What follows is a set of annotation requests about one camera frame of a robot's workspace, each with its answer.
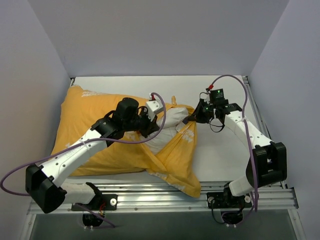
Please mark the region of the white pillow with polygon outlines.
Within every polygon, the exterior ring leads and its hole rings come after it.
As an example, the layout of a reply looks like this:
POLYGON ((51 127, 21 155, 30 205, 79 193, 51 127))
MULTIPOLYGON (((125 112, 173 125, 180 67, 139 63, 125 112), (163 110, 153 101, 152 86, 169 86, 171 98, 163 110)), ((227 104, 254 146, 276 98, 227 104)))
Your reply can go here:
POLYGON ((172 107, 166 111, 163 129, 155 138, 145 143, 154 155, 158 154, 185 127, 186 124, 183 121, 188 116, 186 107, 172 107))

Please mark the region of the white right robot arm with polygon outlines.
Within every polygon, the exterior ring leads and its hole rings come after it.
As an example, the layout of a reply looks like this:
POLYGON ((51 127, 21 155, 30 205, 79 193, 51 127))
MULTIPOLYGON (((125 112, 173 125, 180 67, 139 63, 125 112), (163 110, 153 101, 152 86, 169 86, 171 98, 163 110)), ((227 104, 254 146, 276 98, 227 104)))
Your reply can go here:
POLYGON ((248 148, 250 157, 244 176, 227 184, 222 193, 223 203, 234 206, 240 197, 287 179, 287 149, 282 142, 273 142, 260 132, 245 116, 244 107, 229 103, 223 89, 206 89, 194 112, 187 118, 199 124, 210 124, 217 119, 222 128, 231 130, 248 148))

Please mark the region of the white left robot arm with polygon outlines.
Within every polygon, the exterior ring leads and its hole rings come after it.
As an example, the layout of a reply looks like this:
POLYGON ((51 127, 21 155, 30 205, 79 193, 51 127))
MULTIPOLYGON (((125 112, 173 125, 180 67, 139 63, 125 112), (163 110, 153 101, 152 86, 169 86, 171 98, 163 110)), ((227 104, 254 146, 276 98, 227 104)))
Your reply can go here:
POLYGON ((93 183, 66 183, 65 180, 96 153, 119 142, 126 132, 139 132, 144 138, 152 132, 158 134, 161 129, 157 115, 163 110, 163 103, 154 98, 144 106, 133 98, 123 98, 116 109, 98 119, 71 147, 40 165, 29 165, 25 170, 27 193, 45 214, 63 204, 80 205, 89 210, 107 205, 109 200, 93 183))

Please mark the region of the aluminium table frame rail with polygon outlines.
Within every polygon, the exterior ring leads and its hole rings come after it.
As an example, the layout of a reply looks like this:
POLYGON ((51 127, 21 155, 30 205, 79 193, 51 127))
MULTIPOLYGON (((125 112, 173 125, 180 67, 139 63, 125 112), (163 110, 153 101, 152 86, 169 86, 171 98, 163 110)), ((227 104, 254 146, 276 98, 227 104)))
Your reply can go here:
MULTIPOLYGON (((214 84, 215 88, 224 89, 230 101, 238 104, 247 101, 246 116, 263 134, 267 133, 246 76, 78 76, 72 84, 90 91, 139 97, 156 91, 167 101, 176 96, 181 103, 190 106, 196 105, 205 88, 214 84)), ((207 194, 222 192, 225 183, 243 174, 248 153, 230 130, 215 134, 205 125, 197 129, 193 167, 202 186, 198 198, 146 172, 74 177, 68 182, 92 182, 103 194, 117 195, 116 210, 107 210, 106 215, 116 221, 115 232, 129 239, 137 239, 143 231, 149 232, 150 239, 161 236, 196 240, 305 239, 296 192, 285 182, 260 188, 258 212, 245 208, 244 220, 239 226, 219 224, 224 209, 210 210, 207 194)))

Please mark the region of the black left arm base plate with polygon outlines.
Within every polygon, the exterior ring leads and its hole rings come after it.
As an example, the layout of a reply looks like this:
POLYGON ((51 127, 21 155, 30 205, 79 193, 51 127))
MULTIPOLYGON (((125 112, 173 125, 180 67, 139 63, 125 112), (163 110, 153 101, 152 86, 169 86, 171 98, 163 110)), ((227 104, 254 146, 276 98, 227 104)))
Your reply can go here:
POLYGON ((73 203, 71 210, 83 211, 81 223, 90 229, 114 229, 116 225, 106 219, 106 211, 115 211, 118 204, 117 194, 95 196, 90 203, 73 203))

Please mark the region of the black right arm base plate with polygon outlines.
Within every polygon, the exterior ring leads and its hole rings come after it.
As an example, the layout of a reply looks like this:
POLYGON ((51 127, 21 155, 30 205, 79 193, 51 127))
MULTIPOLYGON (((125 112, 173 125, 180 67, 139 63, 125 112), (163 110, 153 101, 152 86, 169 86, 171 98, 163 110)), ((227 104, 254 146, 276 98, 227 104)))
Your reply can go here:
POLYGON ((254 208, 251 197, 247 195, 233 196, 230 193, 207 192, 207 207, 213 220, 220 225, 236 228, 245 219, 243 211, 254 208))

